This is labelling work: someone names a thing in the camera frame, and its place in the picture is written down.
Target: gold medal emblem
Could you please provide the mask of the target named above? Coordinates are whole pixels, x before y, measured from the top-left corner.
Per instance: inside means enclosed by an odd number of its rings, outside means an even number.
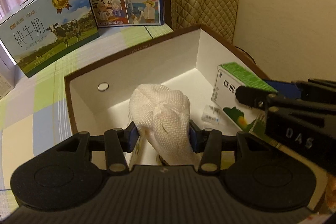
[[[52,0],[52,4],[55,8],[57,8],[57,13],[62,13],[63,8],[67,8],[69,10],[70,7],[72,7],[69,4],[69,0]]]

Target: ribbed black surface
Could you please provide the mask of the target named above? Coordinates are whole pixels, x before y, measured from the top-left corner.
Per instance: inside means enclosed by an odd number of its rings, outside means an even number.
[[[135,166],[111,177],[92,200],[62,212],[20,207],[4,224],[295,224],[310,215],[301,208],[267,213],[248,208],[225,192],[215,177],[198,175],[191,166]]]

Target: cartoon man with yellow hat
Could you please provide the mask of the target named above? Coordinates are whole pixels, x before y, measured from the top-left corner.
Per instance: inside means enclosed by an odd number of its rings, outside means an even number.
[[[155,2],[146,0],[144,4],[146,4],[146,8],[143,10],[143,17],[146,23],[155,23]]]

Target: round hole in box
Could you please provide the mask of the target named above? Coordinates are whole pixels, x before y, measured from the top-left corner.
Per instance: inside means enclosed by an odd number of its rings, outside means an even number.
[[[103,82],[98,85],[99,91],[105,91],[109,88],[109,83]]]

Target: table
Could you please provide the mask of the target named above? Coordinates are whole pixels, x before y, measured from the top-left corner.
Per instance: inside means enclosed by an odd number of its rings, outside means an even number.
[[[64,76],[172,30],[163,25],[101,28],[99,32],[99,38],[29,79],[18,70],[15,88],[0,100],[0,219],[17,208],[10,187],[14,170],[72,134]]]

